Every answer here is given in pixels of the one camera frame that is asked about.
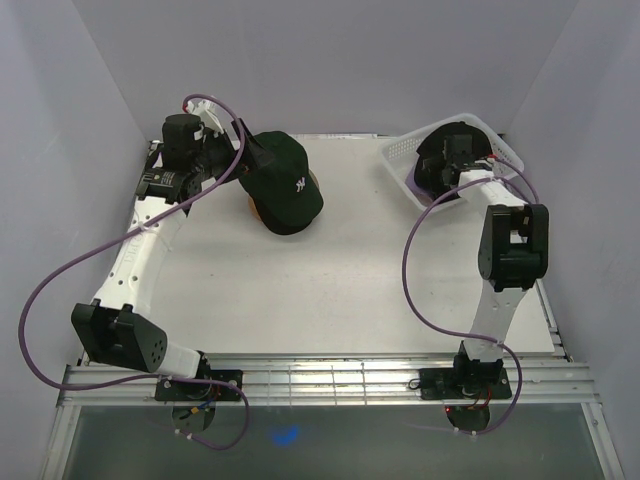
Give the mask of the black cap gold logo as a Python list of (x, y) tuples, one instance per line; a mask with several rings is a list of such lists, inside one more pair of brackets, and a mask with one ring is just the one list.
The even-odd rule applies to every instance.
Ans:
[(465, 122), (451, 122), (429, 134), (416, 150), (413, 182), (430, 200), (456, 188), (467, 170), (489, 170), (489, 138)]

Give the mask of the dark green NY cap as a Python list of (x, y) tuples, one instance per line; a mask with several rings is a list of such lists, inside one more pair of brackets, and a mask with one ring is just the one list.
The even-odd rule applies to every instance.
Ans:
[(304, 147), (282, 131), (262, 132), (255, 137), (273, 155), (266, 167), (239, 178), (257, 210), (271, 210), (285, 221), (314, 220), (324, 207), (324, 199), (309, 177)]

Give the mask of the purple cap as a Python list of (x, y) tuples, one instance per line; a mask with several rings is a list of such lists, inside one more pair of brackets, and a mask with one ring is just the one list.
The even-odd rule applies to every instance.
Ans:
[(421, 202), (421, 203), (429, 203), (432, 200), (430, 193), (415, 182), (415, 169), (412, 168), (405, 179), (405, 184), (407, 188), (412, 192), (412, 194)]

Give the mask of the black NY baseball cap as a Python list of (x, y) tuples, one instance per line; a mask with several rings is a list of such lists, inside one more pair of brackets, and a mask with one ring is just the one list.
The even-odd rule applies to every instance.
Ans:
[(257, 217), (271, 233), (280, 236), (289, 236), (300, 233), (308, 228), (313, 222), (312, 219), (285, 221), (276, 213), (268, 209), (258, 209)]

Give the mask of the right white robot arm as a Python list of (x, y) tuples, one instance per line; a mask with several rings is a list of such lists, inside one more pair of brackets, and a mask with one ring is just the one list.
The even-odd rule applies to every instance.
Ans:
[(416, 184), (433, 198), (452, 193), (474, 206), (484, 223), (478, 249), (481, 296), (450, 368), (422, 369), (423, 399), (464, 399), (511, 390), (502, 347), (518, 305), (548, 268), (549, 212), (512, 193), (493, 170), (488, 136), (454, 122), (437, 128), (417, 149)]

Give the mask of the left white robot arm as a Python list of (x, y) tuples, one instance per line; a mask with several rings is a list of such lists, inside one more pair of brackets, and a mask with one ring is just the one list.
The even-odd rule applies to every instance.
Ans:
[(226, 131), (201, 114), (174, 114), (151, 144), (135, 190), (128, 238), (88, 304), (77, 304), (72, 325), (93, 362), (177, 378), (190, 399), (212, 387), (203, 353), (170, 341), (151, 320), (155, 284), (165, 257), (204, 182), (233, 181), (270, 161), (243, 119), (231, 123), (245, 147), (234, 148)]

